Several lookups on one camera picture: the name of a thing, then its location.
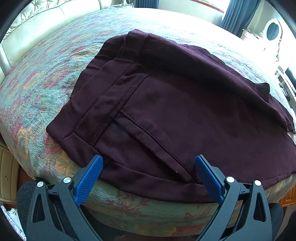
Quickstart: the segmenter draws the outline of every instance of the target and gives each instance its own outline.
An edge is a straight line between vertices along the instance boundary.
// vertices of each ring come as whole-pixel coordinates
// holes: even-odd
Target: folded clothing
[[[100,179],[162,201],[211,202],[194,158],[268,188],[296,172],[292,116],[207,50],[139,30],[107,40],[47,133]]]

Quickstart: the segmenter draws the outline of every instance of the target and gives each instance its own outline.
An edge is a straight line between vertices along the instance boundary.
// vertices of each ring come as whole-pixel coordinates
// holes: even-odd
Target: white wall
[[[218,10],[190,0],[159,0],[158,8],[195,16],[215,25],[219,25],[223,16]]]
[[[267,22],[273,18],[277,18],[281,24],[283,34],[279,45],[279,66],[285,71],[292,63],[292,59],[296,56],[296,39],[289,29],[286,22],[279,13],[267,1],[261,0],[261,3],[250,22],[248,29],[251,32],[259,34],[264,29]]]

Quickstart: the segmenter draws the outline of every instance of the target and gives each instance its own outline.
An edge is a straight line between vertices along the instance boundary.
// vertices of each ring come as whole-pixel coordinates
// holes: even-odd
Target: tufted headboard
[[[0,43],[0,84],[11,66],[57,29],[112,0],[32,0],[17,16]]]

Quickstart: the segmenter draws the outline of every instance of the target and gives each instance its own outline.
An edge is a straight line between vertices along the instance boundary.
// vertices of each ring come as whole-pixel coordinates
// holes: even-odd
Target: bed
[[[203,47],[254,83],[267,82],[271,95],[294,117],[277,78],[231,33],[201,19],[158,9],[107,8],[55,30],[19,60],[0,85],[0,132],[22,168],[36,179],[57,183],[79,166],[46,133],[46,126],[69,100],[87,64],[110,37],[139,29]],[[296,142],[295,135],[289,133]],[[266,190],[269,202],[284,197],[296,175]],[[135,196],[98,180],[84,205],[100,222],[150,236],[199,234],[217,204],[180,204]],[[232,225],[239,211],[233,213]]]

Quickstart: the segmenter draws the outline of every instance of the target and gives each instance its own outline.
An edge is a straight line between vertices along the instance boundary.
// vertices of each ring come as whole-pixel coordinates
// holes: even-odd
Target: wooden drawer
[[[282,207],[296,204],[296,186],[294,186],[293,189],[279,201],[279,204]]]

